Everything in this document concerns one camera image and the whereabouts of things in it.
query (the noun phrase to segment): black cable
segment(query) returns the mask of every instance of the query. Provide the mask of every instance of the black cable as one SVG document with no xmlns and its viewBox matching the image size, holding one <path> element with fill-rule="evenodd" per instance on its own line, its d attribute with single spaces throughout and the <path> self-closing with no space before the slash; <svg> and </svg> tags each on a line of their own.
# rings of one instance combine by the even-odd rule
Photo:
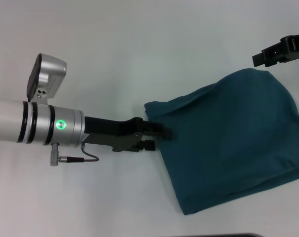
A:
<svg viewBox="0 0 299 237">
<path fill-rule="evenodd" d="M 91 155 L 91 154 L 85 152 L 85 143 L 83 143 L 83 142 L 81 143 L 81 151 L 82 151 L 83 154 L 85 154 L 85 155 L 87 155 L 89 157 L 94 158 L 94 159 L 85 159 L 85 162 L 94 162 L 94 161 L 98 161 L 99 160 L 99 157 L 96 157 L 94 155 Z"/>
</svg>

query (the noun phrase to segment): cloth fold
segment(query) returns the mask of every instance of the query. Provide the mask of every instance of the cloth fold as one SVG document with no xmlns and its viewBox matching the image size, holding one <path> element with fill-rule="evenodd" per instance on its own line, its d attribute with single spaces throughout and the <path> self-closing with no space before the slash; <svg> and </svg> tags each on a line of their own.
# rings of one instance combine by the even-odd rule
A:
<svg viewBox="0 0 299 237">
<path fill-rule="evenodd" d="M 267 71 L 240 70 L 145 108 L 174 134 L 158 143 L 185 215 L 299 179 L 299 113 Z"/>
</svg>

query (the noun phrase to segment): black band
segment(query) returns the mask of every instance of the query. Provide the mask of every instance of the black band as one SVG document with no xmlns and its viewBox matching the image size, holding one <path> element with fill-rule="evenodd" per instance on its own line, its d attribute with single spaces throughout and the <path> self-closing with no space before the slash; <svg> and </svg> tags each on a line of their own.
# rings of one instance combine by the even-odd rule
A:
<svg viewBox="0 0 299 237">
<path fill-rule="evenodd" d="M 28 113 L 29 113 L 29 105 L 26 101 L 23 101 L 23 119 L 22 119 L 20 136 L 19 136 L 19 139 L 17 140 L 18 143 L 21 143 L 24 139 L 24 135 L 25 135 L 25 131 L 26 131 L 26 125 L 27 125 Z"/>
<path fill-rule="evenodd" d="M 48 129 L 48 135 L 46 138 L 46 141 L 44 143 L 44 146 L 49 145 L 52 135 L 54 133 L 54 125 L 55 125 L 55 108 L 52 105 L 49 105 L 50 110 L 50 123 L 49 123 L 49 129 Z"/>
<path fill-rule="evenodd" d="M 84 162 L 85 158 L 82 157 L 67 157 L 66 163 L 79 163 Z"/>
<path fill-rule="evenodd" d="M 33 116 L 32 116 L 32 124 L 31 124 L 31 132 L 30 132 L 30 137 L 27 141 L 27 144 L 32 143 L 34 137 L 35 137 L 35 132 L 36 132 L 36 123 L 37 123 L 37 103 L 32 102 L 32 107 L 33 107 Z"/>
</svg>

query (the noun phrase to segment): camera vent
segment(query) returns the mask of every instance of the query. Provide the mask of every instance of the camera vent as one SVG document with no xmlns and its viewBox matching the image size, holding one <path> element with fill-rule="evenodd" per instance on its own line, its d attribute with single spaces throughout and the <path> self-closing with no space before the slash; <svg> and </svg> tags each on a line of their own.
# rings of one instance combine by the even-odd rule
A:
<svg viewBox="0 0 299 237">
<path fill-rule="evenodd" d="M 50 92 L 55 81 L 56 81 L 56 78 L 52 78 L 51 80 L 49 80 L 49 83 L 47 84 L 47 87 L 46 87 L 47 94 Z"/>
</svg>

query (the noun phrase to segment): metal bracket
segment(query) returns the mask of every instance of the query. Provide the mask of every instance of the metal bracket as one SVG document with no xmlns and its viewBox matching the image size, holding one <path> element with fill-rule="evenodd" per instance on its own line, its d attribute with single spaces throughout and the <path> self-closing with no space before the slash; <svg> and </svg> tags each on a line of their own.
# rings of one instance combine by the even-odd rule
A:
<svg viewBox="0 0 299 237">
<path fill-rule="evenodd" d="M 100 118 L 85 117 L 85 133 L 88 137 L 84 143 L 111 146 L 114 152 L 155 151 L 153 140 L 142 141 L 143 136 L 171 139 L 171 132 L 160 123 L 132 118 L 128 121 L 112 121 Z"/>
</svg>

